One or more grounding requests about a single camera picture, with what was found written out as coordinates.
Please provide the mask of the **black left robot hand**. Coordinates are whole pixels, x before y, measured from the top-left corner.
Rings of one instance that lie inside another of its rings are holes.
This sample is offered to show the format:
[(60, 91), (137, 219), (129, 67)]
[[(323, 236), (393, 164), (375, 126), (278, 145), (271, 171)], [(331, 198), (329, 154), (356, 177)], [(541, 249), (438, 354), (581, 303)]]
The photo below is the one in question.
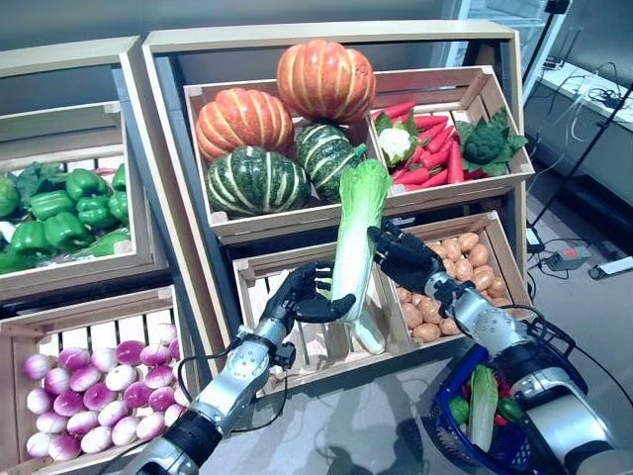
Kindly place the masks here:
[(286, 334), (292, 331), (295, 321), (308, 324), (324, 324), (343, 318), (356, 302), (354, 294), (330, 300), (318, 290), (330, 290), (325, 282), (333, 274), (331, 260), (309, 262), (293, 270), (276, 293), (268, 300), (263, 319), (281, 324)]

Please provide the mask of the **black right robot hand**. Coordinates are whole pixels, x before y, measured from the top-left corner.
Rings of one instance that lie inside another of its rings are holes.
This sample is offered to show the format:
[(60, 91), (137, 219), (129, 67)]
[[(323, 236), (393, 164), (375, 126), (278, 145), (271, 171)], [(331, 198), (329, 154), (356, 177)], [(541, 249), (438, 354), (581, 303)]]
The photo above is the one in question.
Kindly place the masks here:
[(389, 220), (369, 227), (367, 236), (375, 246), (374, 262), (406, 290), (432, 296), (427, 290), (449, 279), (442, 259), (428, 245)]

